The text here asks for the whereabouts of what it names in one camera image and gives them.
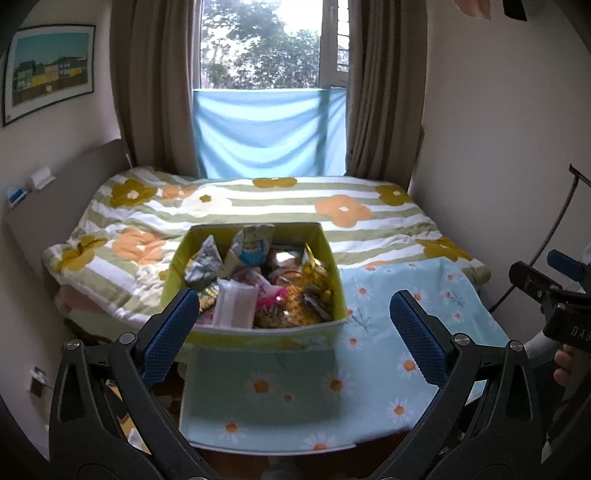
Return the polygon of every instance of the foliage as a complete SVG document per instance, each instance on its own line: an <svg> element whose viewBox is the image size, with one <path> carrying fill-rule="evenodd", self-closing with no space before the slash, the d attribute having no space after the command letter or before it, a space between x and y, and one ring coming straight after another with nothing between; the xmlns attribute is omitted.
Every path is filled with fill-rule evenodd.
<svg viewBox="0 0 591 480"><path fill-rule="evenodd" d="M320 37L285 31L277 0L205 0L202 86L269 89L318 87Z"/></svg>

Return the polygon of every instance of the picture frame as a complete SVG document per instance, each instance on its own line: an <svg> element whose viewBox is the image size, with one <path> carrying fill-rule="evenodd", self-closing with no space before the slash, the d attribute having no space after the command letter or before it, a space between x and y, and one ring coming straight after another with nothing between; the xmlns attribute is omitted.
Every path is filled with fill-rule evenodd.
<svg viewBox="0 0 591 480"><path fill-rule="evenodd" d="M6 54L2 126L41 108L95 91L95 25L23 28Z"/></svg>

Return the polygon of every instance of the snack box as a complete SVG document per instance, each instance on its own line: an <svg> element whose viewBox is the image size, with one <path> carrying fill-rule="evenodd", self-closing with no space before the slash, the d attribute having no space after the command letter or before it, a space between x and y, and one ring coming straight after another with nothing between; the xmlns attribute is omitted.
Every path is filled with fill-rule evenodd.
<svg viewBox="0 0 591 480"><path fill-rule="evenodd" d="M184 269L203 241L213 235L222 258L236 233L248 224L196 225L183 237L164 282L161 305L164 307L184 287ZM186 342L206 348L251 352L288 352L328 350L346 322L347 308L339 270L319 223L274 223L273 245L303 247L308 244L314 256L324 262L330 277L332 322L285 329L240 329L195 325Z"/></svg>

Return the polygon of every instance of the light blue fabric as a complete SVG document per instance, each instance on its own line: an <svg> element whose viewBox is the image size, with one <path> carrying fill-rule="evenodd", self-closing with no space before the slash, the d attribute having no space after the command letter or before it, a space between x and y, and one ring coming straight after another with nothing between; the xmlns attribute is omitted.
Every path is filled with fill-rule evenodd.
<svg viewBox="0 0 591 480"><path fill-rule="evenodd" d="M196 351L180 425L191 443L233 452L310 453L412 428L437 387L414 368L390 320L390 298L398 290L410 291L452 333L466 333L481 345L508 341L470 281L446 258L341 269L340 275L353 313L334 351ZM265 382L259 393L257 381ZM482 382L475 384L470 398L482 389Z"/></svg>
<svg viewBox="0 0 591 480"><path fill-rule="evenodd" d="M345 89L194 91L195 143L208 179L345 173Z"/></svg>

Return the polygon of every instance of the black cable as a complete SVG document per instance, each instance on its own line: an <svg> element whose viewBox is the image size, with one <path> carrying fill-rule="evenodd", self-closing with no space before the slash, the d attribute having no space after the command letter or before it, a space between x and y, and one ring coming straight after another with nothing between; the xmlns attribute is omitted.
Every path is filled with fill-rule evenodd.
<svg viewBox="0 0 591 480"><path fill-rule="evenodd" d="M560 213L558 214L558 218L554 222L554 225L552 225L552 228L550 229L550 232L546 236L544 242L542 243L542 245L540 246L538 251L535 253L534 258L532 258L530 263L528 264L530 267L534 266L534 263L536 263L538 261L540 255L542 254L542 252L545 250L545 248L550 243L550 240L552 239L556 229L558 228L559 223L562 221L562 217L566 213L566 209L570 205L570 201L573 199L574 191L576 190L577 185L579 185L579 176L575 174L574 179L573 179L573 184L570 187L569 195L566 197L566 201L562 205L562 209L561 209ZM514 288L515 288L514 285L510 286L509 290L507 290L505 292L505 294L488 310L489 313L494 312L498 308L498 306L501 303L503 303L505 301L505 299L511 294L511 292L513 291Z"/></svg>

